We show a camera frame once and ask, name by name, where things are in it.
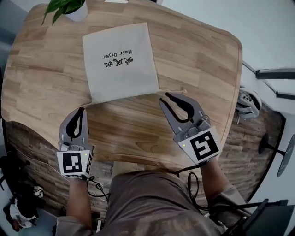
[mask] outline sleeve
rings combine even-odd
[[[216,206],[232,206],[246,204],[238,190],[230,185],[225,191],[213,197],[208,201],[210,207]],[[247,210],[232,210],[226,212],[209,212],[210,219],[214,222],[221,222],[226,227],[233,226],[240,218],[249,217],[251,214]]]
[[[91,236],[92,230],[71,216],[58,217],[56,236]]]

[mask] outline wall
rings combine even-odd
[[[11,0],[16,5],[21,7],[26,12],[29,12],[33,6],[38,5],[40,3],[49,3],[50,0]]]
[[[275,91],[283,94],[295,94],[295,80],[291,79],[267,79],[267,82]]]
[[[16,34],[21,30],[27,12],[10,0],[0,1],[0,67],[2,74]]]
[[[272,110],[295,115],[295,100],[277,98],[276,94],[255,74],[244,65],[242,66],[241,85],[254,90]]]
[[[254,69],[295,65],[292,0],[164,0],[163,6],[235,35]]]
[[[295,115],[282,113],[286,118],[286,125],[283,131],[283,136],[279,145],[279,149],[285,151],[293,134],[295,134]],[[284,171],[284,173],[277,178],[277,171],[282,161],[282,155],[277,153],[275,159],[259,189],[253,196],[250,202],[261,202],[265,198],[270,201],[278,201],[288,199],[288,205],[295,204],[295,188],[294,188],[294,169],[295,169],[295,152]],[[295,212],[287,228],[286,234],[295,226]]]

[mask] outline cable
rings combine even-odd
[[[16,148],[16,150],[17,150],[18,152],[20,152],[23,156],[29,158],[30,160],[37,161],[37,162],[40,162],[40,163],[43,163],[43,164],[48,165],[48,166],[51,167],[55,172],[57,172],[62,178],[64,178],[66,181],[70,182],[68,179],[66,179],[64,176],[62,176],[62,175],[61,175],[56,169],[54,169],[51,165],[49,165],[49,164],[47,164],[47,163],[45,163],[45,162],[43,162],[43,161],[39,161],[39,160],[36,160],[36,159],[30,158],[30,157],[28,157],[27,155],[23,154],[21,151],[19,151],[17,148]],[[119,153],[95,153],[95,154],[98,154],[98,155],[126,155],[126,154],[119,154]],[[127,155],[128,155],[128,156],[143,157],[143,156],[140,156],[140,155],[132,155],[132,154],[127,154]],[[179,170],[179,171],[171,171],[170,173],[175,174],[175,175],[177,175],[177,176],[179,177],[179,174],[180,174],[181,172],[200,168],[200,167],[204,166],[206,163],[207,163],[207,162],[203,162],[203,163],[201,163],[201,164],[199,164],[199,165],[194,165],[194,166],[186,167],[186,168],[183,168],[183,169],[181,169],[181,170]],[[197,181],[197,191],[196,191],[196,193],[195,193],[194,195],[193,195],[192,192],[191,192],[191,176],[192,176],[192,175],[195,176],[196,181]],[[103,195],[99,195],[99,196],[97,196],[97,195],[94,195],[94,194],[90,193],[89,191],[88,191],[88,194],[89,194],[90,196],[92,196],[92,197],[97,197],[97,198],[101,199],[102,201],[106,201],[106,202],[108,203],[108,202],[109,202],[109,196],[110,196],[110,194],[109,194],[109,193],[105,194],[105,192],[103,191],[103,188],[102,188],[101,184],[98,183],[98,182],[96,182],[96,181],[94,181],[94,179],[95,179],[94,176],[91,176],[90,178],[87,179],[87,191],[88,191],[88,183],[89,183],[89,182],[94,182],[94,183],[96,184],[95,187],[96,187],[98,190],[100,190],[100,191],[103,193]],[[215,207],[200,206],[200,205],[198,205],[198,204],[196,203],[196,201],[195,201],[195,199],[196,199],[196,197],[197,197],[197,195],[198,195],[198,192],[199,192],[199,187],[200,187],[200,182],[199,182],[199,179],[198,179],[197,175],[196,175],[195,173],[193,173],[193,172],[190,172],[190,173],[189,173],[189,176],[188,176],[189,197],[190,197],[190,199],[192,200],[193,205],[196,207],[196,209],[197,209],[200,213],[201,213],[200,210],[203,210],[203,211],[211,211],[211,212],[219,212],[219,211],[222,212],[222,211],[229,211],[229,210],[245,209],[245,208],[250,208],[250,207],[257,207],[257,206],[259,206],[259,205],[262,203],[262,202],[257,202],[257,203],[250,203],[250,204],[244,204],[244,205],[215,206]],[[268,206],[277,205],[277,204],[279,204],[279,202],[270,202],[270,203],[267,203]]]
[[[186,94],[187,93],[187,90],[186,89],[183,89],[183,90],[179,90],[179,91],[171,91],[170,89],[168,89],[168,88],[160,88],[160,91],[159,91],[160,93],[161,92],[169,92],[169,93],[178,93],[178,94]],[[82,105],[80,105],[81,107],[87,107],[87,106],[89,106],[89,105],[95,105],[95,103],[92,103],[92,101],[91,102],[89,102],[89,103],[85,103],[85,104],[82,104]]]
[[[25,156],[25,157],[27,157],[27,158],[29,158],[30,160],[33,160],[33,161],[37,161],[37,162],[40,162],[40,163],[43,163],[43,164],[46,164],[46,165],[48,165],[49,167],[51,167],[56,173],[58,173],[62,178],[64,178],[67,182],[70,182],[67,178],[65,178],[63,175],[61,175],[61,173],[59,173],[56,169],[54,169],[51,165],[49,165],[49,164],[47,164],[47,163],[45,163],[45,162],[43,162],[43,161],[40,161],[40,160],[36,160],[36,159],[33,159],[33,158],[31,158],[31,157],[28,157],[27,155],[25,155],[25,154],[23,154],[21,151],[19,151],[17,148],[15,148],[18,152],[20,152],[23,156]],[[100,198],[100,197],[103,197],[103,196],[105,196],[105,193],[103,192],[103,188],[101,187],[101,191],[102,191],[102,193],[104,194],[104,195],[102,195],[102,196],[95,196],[95,195],[92,195],[92,194],[90,194],[89,192],[89,194],[91,195],[91,196],[93,196],[93,197],[98,197],[99,199],[101,199],[102,201],[108,201],[108,200],[104,200],[104,199],[102,199],[102,198]]]
[[[27,155],[25,155],[25,154],[23,154],[21,151],[19,151],[17,148],[15,148],[15,149],[16,149],[18,152],[20,152],[22,155],[24,155],[25,157],[29,158],[30,160],[34,160],[34,161],[41,162],[41,163],[43,163],[43,164],[46,164],[46,165],[50,166],[52,169],[54,169],[51,165],[49,165],[49,164],[47,164],[47,163],[45,163],[45,162],[43,162],[43,161],[36,160],[36,159],[31,158],[31,157],[28,157]],[[70,182],[68,179],[66,179],[64,176],[62,176],[61,173],[59,173],[56,169],[54,169],[54,171],[55,171],[56,173],[58,173],[62,178],[64,178],[67,182]]]
[[[92,196],[92,197],[98,197],[98,198],[105,197],[107,203],[109,203],[109,196],[110,196],[110,194],[109,193],[108,194],[105,194],[105,192],[103,191],[103,188],[102,188],[101,184],[99,182],[94,181],[94,179],[95,179],[94,176],[91,176],[89,179],[87,179],[87,191],[88,191],[88,194],[90,196]],[[97,195],[94,195],[94,194],[90,193],[89,190],[88,190],[88,184],[89,184],[89,182],[94,182],[96,184],[95,187],[98,190],[100,190],[103,193],[103,195],[97,196]]]
[[[179,173],[186,171],[186,170],[192,170],[192,169],[196,169],[196,168],[200,168],[202,167],[204,164],[200,164],[200,165],[195,165],[195,166],[191,166],[191,167],[187,167],[184,168],[180,171],[175,171],[174,173],[176,173],[176,175],[179,177]],[[192,175],[195,176],[196,181],[197,181],[197,191],[196,193],[193,195],[192,194],[192,190],[191,190],[191,177]],[[191,201],[193,202],[193,205],[195,206],[195,208],[202,214],[202,212],[200,210],[203,211],[207,211],[207,212],[225,212],[225,211],[232,211],[232,210],[242,210],[245,208],[251,208],[251,207],[258,207],[259,205],[262,204],[262,202],[256,202],[256,203],[248,203],[248,204],[244,204],[244,205],[231,205],[231,206],[214,206],[214,207],[209,207],[209,206],[200,206],[196,203],[196,197],[198,195],[199,192],[199,186],[200,186],[200,182],[199,179],[197,177],[197,175],[193,172],[189,173],[188,176],[188,189],[189,189],[189,197],[191,199]],[[280,202],[276,201],[276,202],[268,202],[266,204],[266,206],[279,206]]]

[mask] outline white flower pot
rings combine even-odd
[[[86,4],[86,0],[84,1],[84,4],[82,7],[80,7],[78,10],[71,14],[65,14],[66,17],[70,18],[72,21],[79,22],[84,20],[88,15],[88,8]]]

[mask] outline wooden floor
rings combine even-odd
[[[257,152],[259,142],[267,132],[270,136],[270,144],[275,146],[283,119],[278,113],[264,106],[257,119],[240,120],[238,125],[236,122],[237,116],[235,115],[218,161],[230,182],[237,187],[243,198],[247,199],[263,176],[272,155],[271,150],[259,155]],[[59,170],[56,158],[57,150],[37,133],[15,122],[6,123],[6,131],[8,144],[26,156],[48,163]],[[20,152],[18,152],[18,156],[27,160],[28,158]],[[60,207],[66,206],[69,183],[48,165],[37,161],[30,161],[30,163],[26,170],[44,187],[46,209],[57,215]],[[105,192],[108,192],[112,180],[111,167],[112,162],[94,162],[91,166],[90,174],[96,176],[96,180],[101,183]],[[182,174],[181,178],[186,180],[186,174]],[[88,189],[93,193],[100,194],[100,191],[95,190],[92,184]],[[197,201],[200,204],[206,204],[201,182]],[[91,203],[92,211],[100,212],[103,219],[106,213],[106,201],[91,197]]]

